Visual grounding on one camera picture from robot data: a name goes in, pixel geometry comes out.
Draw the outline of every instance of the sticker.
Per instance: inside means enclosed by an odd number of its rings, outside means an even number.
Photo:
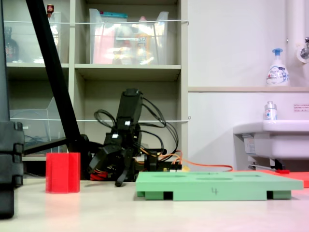
[[[309,104],[294,104],[294,112],[309,112]]]
[[[289,81],[289,73],[284,67],[273,66],[266,79],[268,85],[280,84]]]
[[[253,137],[244,138],[245,142],[245,151],[248,154],[255,154],[255,144]]]

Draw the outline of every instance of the white table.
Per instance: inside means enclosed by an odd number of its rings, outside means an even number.
[[[309,232],[309,189],[292,200],[145,201],[135,183],[82,181],[81,192],[45,193],[45,179],[25,179],[16,212],[0,232]]]

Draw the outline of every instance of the soap dispenser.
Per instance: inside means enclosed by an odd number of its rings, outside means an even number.
[[[281,48],[276,48],[272,50],[275,53],[275,60],[270,66],[268,76],[266,79],[266,86],[289,86],[290,77],[286,69],[286,66],[283,64],[280,59],[280,53],[283,50]]]

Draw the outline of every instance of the pipe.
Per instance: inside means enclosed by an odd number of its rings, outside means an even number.
[[[305,45],[306,29],[305,0],[286,0],[288,46],[286,64],[292,86],[303,85],[303,63],[297,58]]]

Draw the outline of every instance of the green foam board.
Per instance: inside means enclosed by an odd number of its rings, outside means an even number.
[[[146,200],[242,201],[290,199],[303,181],[261,172],[141,172],[138,197]]]

